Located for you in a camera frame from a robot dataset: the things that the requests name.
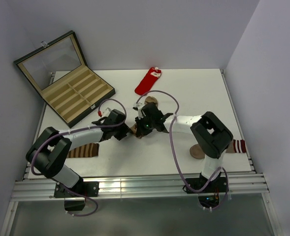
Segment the wooden box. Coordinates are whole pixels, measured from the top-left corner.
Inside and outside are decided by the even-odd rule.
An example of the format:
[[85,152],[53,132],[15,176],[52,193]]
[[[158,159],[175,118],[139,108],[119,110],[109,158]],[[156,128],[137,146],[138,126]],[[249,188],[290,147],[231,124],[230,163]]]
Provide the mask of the wooden box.
[[44,101],[73,127],[115,89],[87,65],[75,32],[61,37],[14,62]]

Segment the white tabletop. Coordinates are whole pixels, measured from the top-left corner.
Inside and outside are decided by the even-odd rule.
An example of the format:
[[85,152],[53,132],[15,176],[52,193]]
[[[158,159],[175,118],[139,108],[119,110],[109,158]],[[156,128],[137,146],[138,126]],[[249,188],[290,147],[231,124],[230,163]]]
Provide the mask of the white tabletop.
[[[116,94],[113,98],[121,101],[128,113],[126,124],[132,126],[137,112],[132,109],[139,97],[134,89],[142,80],[147,70],[101,70],[95,71],[106,82],[113,86]],[[154,84],[155,90],[172,94],[180,103],[178,115],[202,115],[212,111],[230,129],[234,139],[241,139],[232,106],[219,69],[172,69],[162,70],[162,75]],[[159,109],[165,114],[174,112],[174,101],[164,94],[151,93],[157,98]],[[101,110],[107,107],[120,109],[115,102],[104,103]],[[73,128],[85,127],[99,119],[93,111]],[[46,106],[39,134],[48,126],[55,129],[69,129],[62,119]],[[193,135],[174,133],[175,150],[182,172],[200,173],[203,160],[190,156],[189,149],[196,144]],[[142,175],[177,174],[170,148],[169,135],[153,131],[150,135],[137,139],[130,135],[121,141],[114,137],[101,142],[99,156],[93,158],[70,158],[65,164],[82,177],[122,177]],[[223,166],[228,172],[251,171],[246,154],[234,153],[224,156]]]

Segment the white wall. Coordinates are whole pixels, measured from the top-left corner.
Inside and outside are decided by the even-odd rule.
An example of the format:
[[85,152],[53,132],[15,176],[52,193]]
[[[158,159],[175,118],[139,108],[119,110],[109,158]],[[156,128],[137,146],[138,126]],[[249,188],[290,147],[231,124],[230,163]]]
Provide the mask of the white wall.
[[41,111],[39,96],[13,65],[32,50],[26,32],[0,0],[0,229],[14,181],[24,173]]
[[74,30],[92,69],[225,68],[258,0],[7,0],[36,46]]
[[254,165],[290,236],[290,0],[261,0],[226,69]]

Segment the cable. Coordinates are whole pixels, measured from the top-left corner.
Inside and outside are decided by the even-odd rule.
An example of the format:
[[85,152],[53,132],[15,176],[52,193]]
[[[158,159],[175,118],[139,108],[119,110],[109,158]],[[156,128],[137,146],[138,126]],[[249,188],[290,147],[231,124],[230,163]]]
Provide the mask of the cable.
[[[114,124],[114,125],[100,125],[100,126],[91,126],[91,127],[79,128],[79,129],[71,130],[70,132],[67,131],[67,132],[58,133],[58,134],[52,136],[51,138],[49,138],[48,140],[46,140],[46,141],[45,141],[45,142],[44,142],[44,143],[39,147],[39,149],[35,152],[34,157],[33,157],[32,161],[31,161],[31,172],[32,172],[32,174],[34,174],[35,176],[42,176],[42,175],[43,175],[43,174],[41,174],[41,173],[36,173],[36,172],[34,171],[34,164],[35,164],[35,161],[36,161],[36,159],[37,159],[37,156],[39,155],[39,153],[41,152],[41,150],[42,150],[46,145],[48,145],[48,144],[50,143],[51,140],[53,140],[53,139],[55,139],[55,138],[57,138],[57,137],[59,137],[59,136],[62,136],[62,135],[74,134],[74,133],[82,132],[82,131],[89,130],[89,129],[96,129],[96,128],[113,128],[113,127],[117,127],[117,126],[120,126],[120,125],[124,124],[124,123],[125,123],[125,120],[126,120],[126,117],[127,117],[127,112],[126,112],[126,109],[125,109],[124,105],[123,105],[121,102],[119,102],[118,100],[115,100],[115,99],[113,99],[113,98],[109,98],[109,99],[106,99],[106,100],[102,101],[102,102],[100,103],[100,105],[99,105],[98,111],[100,111],[101,105],[102,105],[104,102],[109,101],[109,100],[117,102],[117,103],[120,104],[121,107],[123,108],[124,113],[125,113],[125,119],[124,119],[121,123],[119,123],[119,124]],[[72,216],[79,216],[79,217],[80,217],[80,216],[88,216],[88,215],[92,215],[93,213],[96,212],[96,210],[98,209],[98,203],[96,202],[96,200],[94,200],[94,199],[92,199],[92,198],[89,198],[89,197],[87,197],[87,196],[81,195],[81,194],[79,194],[79,193],[75,193],[75,192],[71,191],[70,189],[68,189],[68,188],[67,188],[64,184],[62,184],[62,183],[60,183],[60,185],[62,185],[62,186],[64,187],[64,189],[65,189],[68,193],[73,194],[73,195],[78,196],[78,197],[85,198],[86,200],[90,200],[91,202],[95,203],[95,205],[96,205],[96,208],[95,208],[93,211],[91,211],[91,212],[89,212],[89,213],[87,213],[87,214],[74,214],[74,213],[72,213],[72,212],[67,212],[68,214],[70,214],[70,215],[72,215]]]
[[226,196],[227,196],[227,193],[228,193],[228,190],[229,190],[228,174],[227,174],[226,170],[225,170],[223,167],[218,167],[218,168],[213,172],[213,174],[209,177],[209,179],[207,180],[207,182],[204,184],[204,186],[203,186],[201,189],[198,189],[198,190],[193,189],[193,188],[192,188],[192,187],[187,183],[187,181],[185,180],[185,178],[184,178],[184,176],[183,176],[183,174],[182,174],[182,171],[181,171],[181,169],[180,169],[180,166],[179,166],[178,160],[177,160],[177,158],[176,158],[175,149],[174,149],[174,144],[173,144],[173,137],[172,137],[172,127],[173,127],[173,124],[174,124],[174,122],[175,122],[175,120],[176,120],[177,113],[178,113],[178,111],[179,111],[179,109],[180,109],[180,104],[179,104],[179,102],[176,100],[176,98],[173,97],[171,94],[169,94],[169,93],[167,93],[167,92],[164,92],[164,91],[161,91],[161,90],[151,90],[151,91],[149,91],[149,92],[144,93],[144,94],[141,95],[141,97],[136,101],[136,103],[138,103],[139,100],[140,100],[143,96],[147,95],[147,94],[150,93],[150,92],[160,92],[160,93],[166,94],[166,95],[168,95],[169,97],[171,97],[171,98],[175,101],[175,103],[177,104],[177,109],[176,109],[175,112],[174,112],[175,116],[174,116],[174,118],[173,118],[173,120],[171,121],[171,124],[170,124],[169,137],[170,137],[171,151],[172,151],[173,159],[174,159],[174,162],[175,162],[175,166],[176,166],[176,169],[178,170],[179,175],[180,175],[180,177],[181,177],[183,183],[185,184],[186,188],[189,189],[189,190],[191,190],[191,191],[194,192],[194,193],[201,193],[201,192],[202,192],[202,191],[207,187],[207,185],[210,183],[211,179],[215,176],[215,174],[216,174],[218,171],[220,171],[221,169],[223,169],[223,171],[224,171],[224,173],[225,173],[225,176],[226,176],[226,179],[227,179],[227,186],[226,186],[226,193],[225,193],[225,196],[224,196],[223,200],[218,204],[218,206],[216,206],[216,207],[214,207],[214,208],[212,208],[212,209],[216,209],[216,208],[218,208],[218,207],[221,205],[221,203],[222,203],[223,201],[225,201]]

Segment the red and white striped fabric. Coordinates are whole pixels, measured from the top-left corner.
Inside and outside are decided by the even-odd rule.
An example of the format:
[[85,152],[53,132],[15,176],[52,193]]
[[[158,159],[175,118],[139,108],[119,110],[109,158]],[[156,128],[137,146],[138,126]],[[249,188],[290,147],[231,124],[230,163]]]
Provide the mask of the red and white striped fabric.
[[246,153],[247,149],[245,147],[245,141],[242,140],[233,140],[233,149],[236,153]]

